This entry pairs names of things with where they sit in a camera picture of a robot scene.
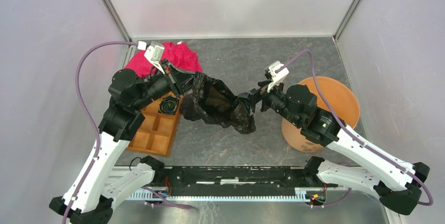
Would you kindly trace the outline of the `black trash bag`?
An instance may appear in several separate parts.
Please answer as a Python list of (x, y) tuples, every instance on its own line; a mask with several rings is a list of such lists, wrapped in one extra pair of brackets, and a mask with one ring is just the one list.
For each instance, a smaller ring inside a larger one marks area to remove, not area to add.
[(246, 94), (235, 95), (222, 80), (201, 72), (195, 73), (192, 91), (182, 99), (179, 112), (186, 120), (233, 127), (240, 134), (256, 130)]

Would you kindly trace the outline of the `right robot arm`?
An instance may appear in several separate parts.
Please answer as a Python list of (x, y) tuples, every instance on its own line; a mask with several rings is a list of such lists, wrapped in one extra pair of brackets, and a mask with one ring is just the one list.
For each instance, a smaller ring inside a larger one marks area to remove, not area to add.
[(282, 86), (265, 81), (265, 86), (246, 94), (251, 110), (261, 102), (262, 111), (273, 109), (311, 143), (340, 153), (359, 168), (334, 164), (320, 157), (310, 158), (303, 172), (309, 186), (319, 183), (337, 184), (375, 197), (386, 208), (408, 216), (418, 205), (423, 192), (430, 206), (431, 193), (424, 187), (430, 172), (422, 162), (410, 163), (397, 158), (345, 124), (335, 113), (317, 106), (317, 96), (306, 85), (295, 84), (282, 91)]

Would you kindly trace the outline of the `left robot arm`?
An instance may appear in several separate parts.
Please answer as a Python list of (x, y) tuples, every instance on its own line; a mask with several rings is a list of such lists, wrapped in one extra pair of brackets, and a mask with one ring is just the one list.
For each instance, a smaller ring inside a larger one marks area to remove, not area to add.
[(138, 164), (117, 182), (105, 184), (145, 120), (142, 109), (170, 92), (181, 98), (192, 89), (195, 72), (178, 69), (166, 59), (160, 66), (151, 77), (140, 78), (132, 69), (112, 77), (109, 107), (99, 125), (93, 126), (96, 142), (88, 159), (70, 189), (49, 203), (63, 223), (108, 223), (131, 194), (148, 183), (158, 186), (164, 181), (161, 168)]

